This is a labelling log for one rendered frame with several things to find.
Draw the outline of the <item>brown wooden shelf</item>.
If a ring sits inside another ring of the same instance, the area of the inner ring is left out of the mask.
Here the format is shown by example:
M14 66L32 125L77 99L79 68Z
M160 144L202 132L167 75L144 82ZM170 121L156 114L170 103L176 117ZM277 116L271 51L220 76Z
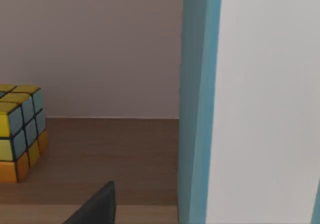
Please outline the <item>brown wooden shelf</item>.
M116 224L178 224L176 119L48 118L48 148L0 183L0 224L62 224L107 182Z

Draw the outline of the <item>light blue rack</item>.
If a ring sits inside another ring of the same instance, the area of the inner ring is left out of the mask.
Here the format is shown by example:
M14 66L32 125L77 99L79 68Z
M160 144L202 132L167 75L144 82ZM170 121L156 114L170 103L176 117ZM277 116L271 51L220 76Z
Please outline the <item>light blue rack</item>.
M183 0L179 224L320 224L320 0Z

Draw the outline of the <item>multicoloured puzzle cube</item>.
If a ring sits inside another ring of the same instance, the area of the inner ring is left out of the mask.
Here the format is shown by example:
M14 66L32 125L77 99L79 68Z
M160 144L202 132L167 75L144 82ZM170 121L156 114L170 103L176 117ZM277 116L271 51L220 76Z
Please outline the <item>multicoloured puzzle cube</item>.
M0 84L0 183L20 183L48 146L42 89Z

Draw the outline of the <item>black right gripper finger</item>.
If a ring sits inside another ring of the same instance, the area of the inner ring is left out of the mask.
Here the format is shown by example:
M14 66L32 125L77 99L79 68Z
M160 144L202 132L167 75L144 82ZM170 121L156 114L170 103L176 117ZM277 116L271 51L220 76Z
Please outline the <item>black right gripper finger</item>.
M63 224L115 224L115 222L115 183L109 181L64 221Z

